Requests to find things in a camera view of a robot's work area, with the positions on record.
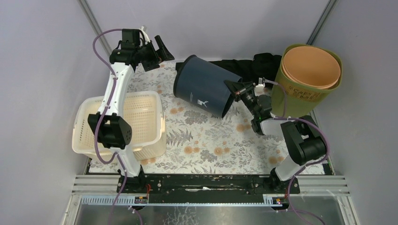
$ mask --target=white wall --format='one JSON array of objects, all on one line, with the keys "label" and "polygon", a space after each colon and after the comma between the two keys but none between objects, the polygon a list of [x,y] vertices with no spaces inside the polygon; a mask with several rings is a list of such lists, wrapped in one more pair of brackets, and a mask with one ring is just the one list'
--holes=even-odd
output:
[{"label": "white wall", "polygon": [[398,1],[341,0],[315,45],[343,61],[341,87],[316,108],[361,224],[397,224]]},{"label": "white wall", "polygon": [[59,224],[84,161],[75,114],[103,95],[108,71],[75,0],[2,1],[0,27],[1,224]]},{"label": "white wall", "polygon": [[[328,0],[88,0],[103,30],[148,27],[176,60],[253,59],[307,42]],[[110,34],[115,48],[119,36]]]}]

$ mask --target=white logo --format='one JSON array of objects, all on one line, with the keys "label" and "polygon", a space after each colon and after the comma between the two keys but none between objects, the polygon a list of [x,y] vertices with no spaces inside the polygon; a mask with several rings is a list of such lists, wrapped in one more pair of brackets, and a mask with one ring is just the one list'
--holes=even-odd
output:
[{"label": "white logo", "polygon": [[209,101],[200,101],[199,99],[198,99],[198,105],[204,105],[206,108],[207,108],[207,105],[206,105],[206,103],[208,103]]}]

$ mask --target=black cloth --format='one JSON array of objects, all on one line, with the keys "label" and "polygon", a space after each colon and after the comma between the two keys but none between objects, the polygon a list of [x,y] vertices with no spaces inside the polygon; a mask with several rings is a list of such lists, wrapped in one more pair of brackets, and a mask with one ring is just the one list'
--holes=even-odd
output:
[{"label": "black cloth", "polygon": [[[254,82],[258,84],[259,78],[264,77],[268,80],[275,80],[282,56],[272,55],[271,53],[260,53],[254,55],[253,60],[221,60],[211,61],[211,63],[224,68],[238,76],[241,76],[243,82]],[[178,71],[182,62],[176,63]],[[272,84],[266,84],[266,87],[272,87]]]}]

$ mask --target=white plastic basket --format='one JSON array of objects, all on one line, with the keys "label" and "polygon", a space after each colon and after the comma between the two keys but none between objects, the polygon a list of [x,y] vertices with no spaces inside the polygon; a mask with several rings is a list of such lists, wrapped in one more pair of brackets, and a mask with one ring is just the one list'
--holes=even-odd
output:
[{"label": "white plastic basket", "polygon": [[[77,111],[72,134],[72,149],[90,158],[97,158],[94,149],[94,134],[87,117],[97,113],[103,97],[86,99]],[[131,146],[137,160],[158,157],[166,151],[166,122],[161,99],[156,91],[140,91],[126,94],[123,119],[131,126]],[[110,160],[112,153],[98,143],[99,153]]]}]

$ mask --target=floral pattern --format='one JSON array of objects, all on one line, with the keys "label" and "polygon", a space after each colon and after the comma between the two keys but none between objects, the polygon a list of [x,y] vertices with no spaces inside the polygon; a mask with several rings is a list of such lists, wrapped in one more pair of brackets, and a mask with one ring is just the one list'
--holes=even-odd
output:
[{"label": "floral pattern", "polygon": [[[223,119],[217,118],[176,98],[175,77],[175,63],[167,62],[149,72],[138,67],[128,85],[128,92],[158,92],[166,118],[166,153],[142,160],[146,173],[269,174],[288,155],[283,137],[253,132],[252,115],[242,102],[234,102]],[[92,160],[89,172],[117,169],[116,160],[108,165]],[[303,174],[324,174],[324,170],[313,165]]]}]

